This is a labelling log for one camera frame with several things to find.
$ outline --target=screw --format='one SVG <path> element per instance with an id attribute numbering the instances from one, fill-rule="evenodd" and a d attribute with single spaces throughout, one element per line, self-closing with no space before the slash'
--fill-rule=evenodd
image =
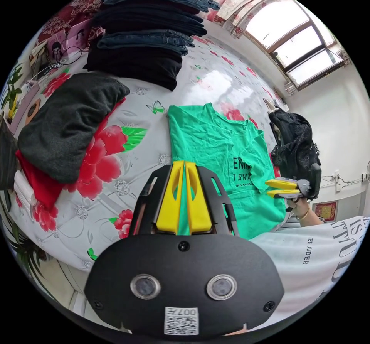
<path id="1" fill-rule="evenodd" d="M 273 301 L 269 301 L 267 302 L 264 306 L 263 306 L 263 310 L 265 312 L 270 312 L 271 310 L 273 310 L 275 308 L 275 302 Z"/>
<path id="2" fill-rule="evenodd" d="M 178 244 L 178 249 L 180 251 L 188 251 L 190 249 L 190 244 L 187 242 L 187 241 L 181 241 L 179 244 Z"/>
<path id="3" fill-rule="evenodd" d="M 103 309 L 103 304 L 97 300 L 94 301 L 95 309 Z"/>

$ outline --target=bracelet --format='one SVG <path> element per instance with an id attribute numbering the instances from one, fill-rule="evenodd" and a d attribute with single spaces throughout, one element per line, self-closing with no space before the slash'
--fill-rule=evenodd
<path id="1" fill-rule="evenodd" d="M 297 216 L 297 219 L 299 221 L 303 221 L 307 217 L 308 213 L 309 213 L 309 207 L 308 207 L 308 210 L 307 210 L 306 214 L 302 218 Z"/>

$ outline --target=potted plant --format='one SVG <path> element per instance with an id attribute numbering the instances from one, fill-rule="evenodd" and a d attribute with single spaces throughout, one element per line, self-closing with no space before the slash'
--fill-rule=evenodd
<path id="1" fill-rule="evenodd" d="M 14 113 L 17 109 L 17 95 L 22 93 L 22 90 L 20 88 L 15 88 L 15 84 L 19 81 L 19 79 L 21 79 L 23 75 L 20 74 L 22 70 L 21 65 L 22 64 L 17 64 L 10 73 L 10 76 L 7 80 L 8 91 L 1 105 L 1 108 L 3 109 L 6 103 L 8 103 L 9 113 L 7 118 L 9 119 L 13 118 Z"/>
<path id="2" fill-rule="evenodd" d="M 4 204 L 1 199 L 0 202 L 4 209 Z M 41 280 L 45 279 L 45 277 L 40 271 L 40 261 L 47 261 L 50 259 L 50 256 L 35 243 L 33 243 L 29 238 L 25 237 L 22 232 L 20 232 L 16 223 L 9 218 L 7 212 L 4 213 L 5 217 L 7 218 L 8 225 L 6 225 L 4 221 L 3 224 L 7 228 L 8 232 L 12 235 L 14 241 L 9 237 L 7 237 L 7 239 L 12 250 L 15 252 L 18 261 L 20 262 L 21 266 L 23 266 L 28 277 L 36 279 L 41 287 L 53 299 L 55 299 L 55 297 L 53 297 L 53 295 L 48 291 Z"/>

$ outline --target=qr code sticker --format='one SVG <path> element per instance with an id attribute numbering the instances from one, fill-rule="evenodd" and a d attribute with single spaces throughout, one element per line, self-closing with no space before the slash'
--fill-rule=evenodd
<path id="1" fill-rule="evenodd" d="M 165 308 L 165 335 L 199 335 L 198 308 Z"/>

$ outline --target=window frame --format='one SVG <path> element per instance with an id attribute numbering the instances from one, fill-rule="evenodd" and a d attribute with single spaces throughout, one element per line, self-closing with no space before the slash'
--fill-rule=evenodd
<path id="1" fill-rule="evenodd" d="M 287 78 L 294 85 L 294 87 L 297 89 L 297 91 L 301 91 L 302 89 L 304 89 L 304 88 L 308 87 L 309 85 L 315 83 L 319 79 L 325 77 L 329 73 L 332 73 L 333 71 L 335 71 L 335 70 L 341 68 L 342 66 L 344 66 L 345 65 L 345 61 L 342 59 L 342 61 L 337 62 L 336 64 L 333 64 L 329 68 L 324 69 L 320 73 L 317 73 L 317 74 L 313 75 L 312 77 L 310 77 L 309 79 L 307 79 L 305 82 L 303 82 L 301 84 L 298 84 L 297 85 L 295 83 L 295 81 L 288 75 L 288 73 L 291 72 L 292 70 L 294 70 L 296 67 L 302 65 L 303 63 L 305 63 L 306 61 L 308 61 L 312 57 L 316 56 L 318 53 L 322 52 L 323 50 L 329 50 L 330 52 L 335 53 L 332 50 L 330 50 L 330 48 L 332 48 L 333 46 L 337 45 L 337 40 L 333 36 L 333 42 L 331 42 L 329 44 L 326 44 L 325 41 L 324 41 L 323 36 L 321 35 L 321 33 L 320 33 L 320 31 L 319 31 L 319 29 L 317 27 L 317 25 L 311 19 L 310 15 L 304 10 L 304 8 L 300 5 L 300 3 L 298 3 L 296 0 L 292 0 L 292 1 L 306 14 L 306 16 L 308 17 L 308 20 L 307 21 L 305 21 L 301 25 L 293 28 L 290 32 L 288 32 L 284 36 L 280 37 L 270 47 L 265 47 L 260 41 L 258 41 L 247 30 L 244 32 L 244 35 L 247 38 L 251 39 L 257 45 L 259 45 L 259 47 L 262 48 L 266 53 L 268 53 L 268 55 L 270 56 L 270 58 L 276 63 L 277 67 L 281 70 L 281 72 L 283 73 L 283 75 L 285 76 L 285 78 Z M 293 61 L 290 65 L 287 65 L 286 67 L 284 67 L 281 64 L 281 62 L 279 61 L 279 59 L 277 58 L 276 54 L 274 54 L 274 52 L 280 46 L 282 46 L 283 44 L 285 44 L 286 42 L 288 42 L 291 38 L 293 38 L 295 35 L 297 35 L 301 31 L 303 31 L 304 29 L 307 29 L 309 27 L 312 27 L 314 29 L 314 31 L 316 32 L 316 34 L 317 34 L 317 36 L 318 36 L 318 38 L 319 38 L 319 40 L 321 42 L 321 45 L 318 46 L 318 47 L 316 47 L 316 48 L 314 48 L 314 49 L 312 49 L 311 51 L 307 52 L 305 55 L 301 56 L 299 59 Z"/>

